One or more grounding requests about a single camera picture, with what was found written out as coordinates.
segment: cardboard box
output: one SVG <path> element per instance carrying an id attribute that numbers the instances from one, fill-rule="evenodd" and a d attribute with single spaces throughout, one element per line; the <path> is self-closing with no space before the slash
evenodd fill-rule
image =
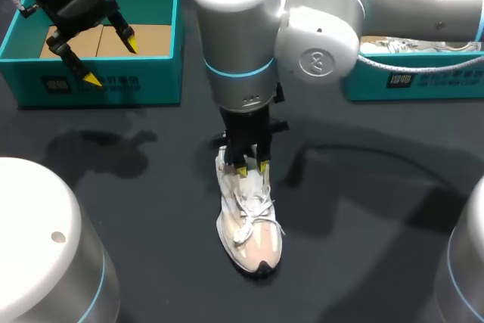
<path id="1" fill-rule="evenodd" d="M 361 41 L 376 40 L 364 37 Z M 451 66 L 481 56 L 484 51 L 365 54 L 366 58 L 381 64 L 411 68 Z M 484 98 L 484 64 L 444 73 L 401 73 L 359 61 L 343 80 L 343 92 L 350 101 Z"/>
<path id="2" fill-rule="evenodd" d="M 104 107 L 177 104 L 181 99 L 185 25 L 179 0 L 117 0 L 132 25 L 138 54 L 131 54 L 105 20 L 69 41 L 101 81 L 76 79 L 45 40 L 55 31 L 42 10 L 17 12 L 0 47 L 0 72 L 20 107 Z M 31 5 L 33 0 L 23 0 Z"/>

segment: robotic arm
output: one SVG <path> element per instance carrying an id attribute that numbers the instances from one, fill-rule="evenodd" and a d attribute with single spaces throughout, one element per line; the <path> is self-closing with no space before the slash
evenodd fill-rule
<path id="1" fill-rule="evenodd" d="M 225 122 L 226 163 L 247 173 L 257 144 L 270 160 L 268 107 L 284 100 L 278 68 L 306 82 L 337 82 L 355 66 L 362 36 L 482 41 L 484 0 L 195 0 L 213 98 Z"/>
<path id="2" fill-rule="evenodd" d="M 24 7 L 20 0 L 12 2 L 24 17 L 29 17 L 39 8 L 48 15 L 57 27 L 57 31 L 47 39 L 49 49 L 62 58 L 74 76 L 86 82 L 101 86 L 67 44 L 78 33 L 99 25 L 107 17 L 127 49 L 136 53 L 135 32 L 124 20 L 115 0 L 36 0 L 29 8 Z"/>

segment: white cylinder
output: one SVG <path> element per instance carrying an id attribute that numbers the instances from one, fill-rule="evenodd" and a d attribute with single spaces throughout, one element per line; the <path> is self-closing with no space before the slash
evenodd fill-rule
<path id="1" fill-rule="evenodd" d="M 474 188 L 443 253 L 435 300 L 443 323 L 484 322 L 484 179 Z"/>
<path id="2" fill-rule="evenodd" d="M 118 312 L 113 263 L 70 188 L 0 158 L 0 322 L 114 323 Z"/>

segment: robot logo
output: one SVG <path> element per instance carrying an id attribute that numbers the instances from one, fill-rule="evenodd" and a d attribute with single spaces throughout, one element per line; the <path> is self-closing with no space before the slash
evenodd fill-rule
<path id="1" fill-rule="evenodd" d="M 310 76 L 322 77 L 333 71 L 333 58 L 321 49 L 309 49 L 299 59 L 301 70 Z"/>
<path id="2" fill-rule="evenodd" d="M 311 54 L 311 71 L 318 75 L 323 72 L 323 54 L 321 52 Z"/>

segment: cardboard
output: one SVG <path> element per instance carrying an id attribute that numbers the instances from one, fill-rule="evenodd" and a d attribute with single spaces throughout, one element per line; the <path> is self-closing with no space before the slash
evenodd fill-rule
<path id="1" fill-rule="evenodd" d="M 365 36 L 361 38 L 361 43 L 378 42 L 378 41 L 384 41 L 384 40 L 386 40 L 386 37 Z"/>
<path id="2" fill-rule="evenodd" d="M 124 46 L 116 30 L 112 26 L 96 26 L 81 32 L 72 38 L 68 44 L 77 57 L 133 57 L 133 56 L 168 56 L 171 42 L 172 27 L 162 25 L 133 24 L 138 53 L 133 54 Z M 55 26 L 48 29 L 48 37 L 56 30 Z M 44 42 L 40 58 L 56 58 Z"/>
<path id="3" fill-rule="evenodd" d="M 133 24 L 138 56 L 168 56 L 171 42 L 171 26 Z M 105 26 L 99 43 L 98 57 L 133 57 L 124 46 L 116 30 L 112 26 Z"/>
<path id="4" fill-rule="evenodd" d="M 48 37 L 52 36 L 56 29 L 55 26 L 49 27 L 47 36 L 45 37 L 46 41 Z M 67 44 L 70 45 L 73 52 L 77 54 L 77 57 L 96 57 L 102 31 L 102 25 L 96 26 L 95 28 L 81 32 L 76 37 L 72 38 Z M 53 54 L 48 49 L 47 43 L 44 42 L 39 58 L 59 58 L 59 56 Z"/>

